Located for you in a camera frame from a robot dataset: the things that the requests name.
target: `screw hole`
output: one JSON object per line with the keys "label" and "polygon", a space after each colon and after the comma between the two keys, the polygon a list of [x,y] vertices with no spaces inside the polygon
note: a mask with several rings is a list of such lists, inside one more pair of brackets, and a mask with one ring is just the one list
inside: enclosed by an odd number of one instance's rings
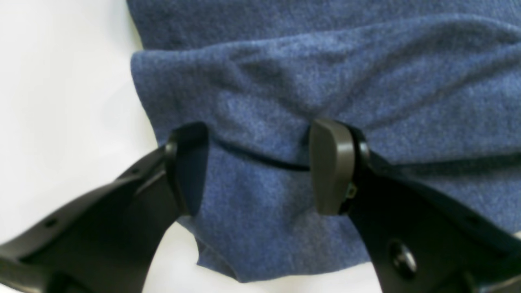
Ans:
{"label": "screw hole", "polygon": [[45,225],[45,228],[51,228],[51,227],[55,226],[56,224],[58,224],[58,220],[55,218],[52,218],[49,221],[45,222],[44,225]]}
{"label": "screw hole", "polygon": [[398,240],[389,245],[389,256],[398,273],[405,279],[412,279],[417,271],[416,260],[405,244]]}

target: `white surface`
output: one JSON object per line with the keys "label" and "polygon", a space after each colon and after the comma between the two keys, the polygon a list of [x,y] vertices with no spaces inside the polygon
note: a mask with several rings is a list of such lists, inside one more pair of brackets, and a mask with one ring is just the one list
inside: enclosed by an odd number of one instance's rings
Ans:
{"label": "white surface", "polygon": [[[0,45],[3,243],[156,143],[130,76],[141,48],[124,0],[0,1]],[[193,236],[175,224],[144,292],[380,292],[370,264],[239,284],[196,260]]]}

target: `blue fabric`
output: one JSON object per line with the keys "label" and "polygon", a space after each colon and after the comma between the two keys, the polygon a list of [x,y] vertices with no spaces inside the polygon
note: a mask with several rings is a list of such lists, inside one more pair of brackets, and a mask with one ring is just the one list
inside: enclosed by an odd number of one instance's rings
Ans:
{"label": "blue fabric", "polygon": [[[360,128],[408,176],[521,230],[517,0],[128,0],[132,74],[159,143],[204,121],[228,143],[308,165],[316,117]],[[368,261],[311,178],[212,145],[199,264],[241,282]]]}

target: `blue towel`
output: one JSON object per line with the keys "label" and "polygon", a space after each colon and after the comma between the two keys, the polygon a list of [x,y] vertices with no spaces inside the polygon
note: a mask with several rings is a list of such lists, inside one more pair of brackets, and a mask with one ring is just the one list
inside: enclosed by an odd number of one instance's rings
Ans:
{"label": "blue towel", "polygon": [[[192,121],[308,165],[317,117],[361,129],[409,177],[521,230],[518,0],[128,0],[132,75],[158,143]],[[346,217],[314,209],[309,172],[211,146],[198,264],[240,282],[369,260]]]}

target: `folded cloth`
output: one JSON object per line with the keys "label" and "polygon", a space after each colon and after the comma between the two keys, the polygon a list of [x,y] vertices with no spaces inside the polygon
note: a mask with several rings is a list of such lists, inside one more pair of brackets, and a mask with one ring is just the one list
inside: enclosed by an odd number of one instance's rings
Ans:
{"label": "folded cloth", "polygon": [[[308,165],[317,117],[360,128],[409,177],[521,230],[517,0],[128,0],[132,75],[158,142],[204,121],[234,145]],[[240,282],[368,261],[346,217],[314,209],[308,172],[213,144],[198,264]]]}

